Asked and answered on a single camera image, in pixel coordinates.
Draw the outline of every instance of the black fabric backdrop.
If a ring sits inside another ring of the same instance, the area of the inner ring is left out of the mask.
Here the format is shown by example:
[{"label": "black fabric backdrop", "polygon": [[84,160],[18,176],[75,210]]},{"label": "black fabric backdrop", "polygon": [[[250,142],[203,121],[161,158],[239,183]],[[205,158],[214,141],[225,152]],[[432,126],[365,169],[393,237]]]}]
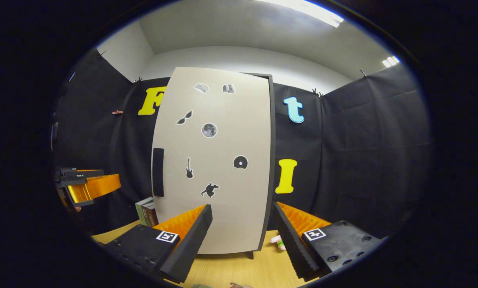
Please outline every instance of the black fabric backdrop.
[{"label": "black fabric backdrop", "polygon": [[[150,161],[155,121],[139,116],[146,90],[169,77],[131,84],[92,51],[59,102],[57,166],[102,168],[120,174],[122,187],[99,197],[79,216],[103,233],[137,220],[134,203],[151,195]],[[346,219],[377,237],[389,235],[415,206],[430,157],[429,125],[416,84],[401,65],[343,86],[319,100],[312,92],[274,84],[276,153],[294,159],[289,194],[280,201],[328,221]],[[285,98],[296,97],[304,122],[288,117]],[[111,111],[124,113],[112,115]],[[268,230],[276,229],[273,211]]]},{"label": "black fabric backdrop", "polygon": [[312,214],[381,238],[416,207],[431,162],[422,95],[402,65],[322,97],[322,160]]}]

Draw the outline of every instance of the white wall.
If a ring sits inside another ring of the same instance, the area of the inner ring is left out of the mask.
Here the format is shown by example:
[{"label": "white wall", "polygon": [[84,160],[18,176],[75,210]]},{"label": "white wall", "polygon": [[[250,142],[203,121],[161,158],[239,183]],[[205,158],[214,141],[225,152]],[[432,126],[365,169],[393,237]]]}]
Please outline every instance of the white wall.
[{"label": "white wall", "polygon": [[141,77],[145,80],[170,77],[175,67],[271,74],[275,83],[307,91],[317,88],[323,94],[352,82],[340,73],[296,56],[237,46],[195,47],[156,54]]},{"label": "white wall", "polygon": [[154,53],[144,37],[139,21],[120,29],[96,49],[107,62],[131,82],[142,76]]}]

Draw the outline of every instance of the black handle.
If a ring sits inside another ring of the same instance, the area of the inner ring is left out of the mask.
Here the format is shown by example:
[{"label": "black handle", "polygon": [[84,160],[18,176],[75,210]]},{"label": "black handle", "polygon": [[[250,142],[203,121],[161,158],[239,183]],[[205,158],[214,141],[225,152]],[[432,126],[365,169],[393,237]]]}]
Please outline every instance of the black handle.
[{"label": "black handle", "polygon": [[164,149],[154,148],[152,153],[152,189],[153,195],[157,197],[164,197],[163,167]]}]

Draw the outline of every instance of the book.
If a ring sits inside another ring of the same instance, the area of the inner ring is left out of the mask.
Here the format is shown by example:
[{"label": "book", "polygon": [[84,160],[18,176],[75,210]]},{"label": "book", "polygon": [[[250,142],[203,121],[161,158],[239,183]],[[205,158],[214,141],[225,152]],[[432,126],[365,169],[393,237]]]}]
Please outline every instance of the book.
[{"label": "book", "polygon": [[159,224],[159,221],[157,220],[157,215],[155,213],[155,204],[151,203],[151,204],[143,205],[143,207],[148,215],[148,220],[151,223],[151,227],[154,227],[157,224]]},{"label": "book", "polygon": [[136,211],[138,212],[138,217],[141,220],[141,224],[147,226],[145,214],[142,210],[142,205],[153,202],[153,197],[148,197],[136,203]]}]

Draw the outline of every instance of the white board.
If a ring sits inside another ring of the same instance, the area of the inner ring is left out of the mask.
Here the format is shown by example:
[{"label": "white board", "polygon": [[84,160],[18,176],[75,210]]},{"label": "white board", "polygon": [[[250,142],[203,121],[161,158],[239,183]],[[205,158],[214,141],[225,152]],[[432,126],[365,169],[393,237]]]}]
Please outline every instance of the white board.
[{"label": "white board", "polygon": [[[152,142],[152,149],[164,149],[164,197],[154,196],[158,220],[211,204],[213,221],[198,253],[257,250],[270,193],[269,81],[217,69],[176,68],[158,113]],[[209,123],[217,129],[202,131]],[[237,156],[247,159],[246,168],[241,168],[243,158],[234,166]],[[186,170],[189,157],[192,178]],[[219,188],[202,194],[210,183]]]}]

